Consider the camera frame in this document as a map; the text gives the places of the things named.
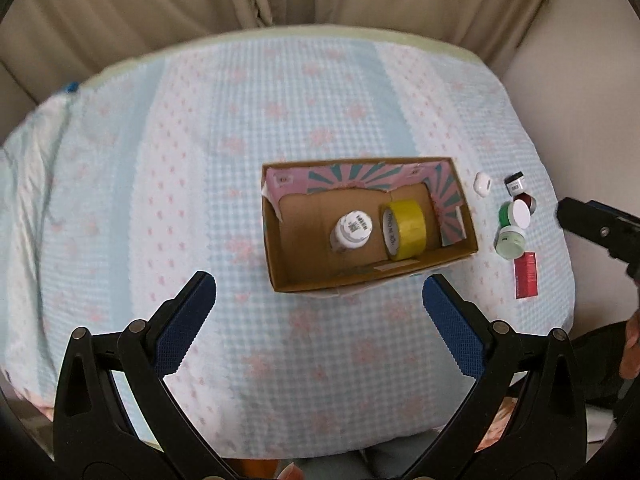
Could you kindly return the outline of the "person right hand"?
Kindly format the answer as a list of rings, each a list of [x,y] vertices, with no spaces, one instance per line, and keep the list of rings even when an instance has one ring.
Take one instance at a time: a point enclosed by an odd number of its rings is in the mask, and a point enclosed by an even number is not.
[[[636,311],[625,326],[625,347],[620,361],[620,377],[633,380],[640,372],[640,312]]]

